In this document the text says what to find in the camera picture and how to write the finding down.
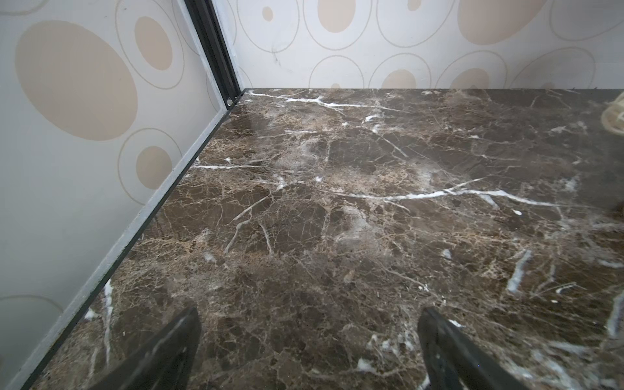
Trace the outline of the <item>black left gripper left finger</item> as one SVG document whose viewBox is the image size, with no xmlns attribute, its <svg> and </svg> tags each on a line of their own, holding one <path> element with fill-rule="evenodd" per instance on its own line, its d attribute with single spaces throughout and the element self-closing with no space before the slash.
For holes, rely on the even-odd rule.
<svg viewBox="0 0 624 390">
<path fill-rule="evenodd" d="M 202 332 L 198 310 L 182 310 L 92 388 L 186 389 Z"/>
</svg>

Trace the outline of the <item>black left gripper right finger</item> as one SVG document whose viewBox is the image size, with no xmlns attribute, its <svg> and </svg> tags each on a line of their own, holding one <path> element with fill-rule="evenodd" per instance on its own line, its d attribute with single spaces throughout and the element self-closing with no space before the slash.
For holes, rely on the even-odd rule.
<svg viewBox="0 0 624 390">
<path fill-rule="evenodd" d="M 526 388 L 433 307 L 422 310 L 418 336 L 429 380 L 426 389 Z"/>
</svg>

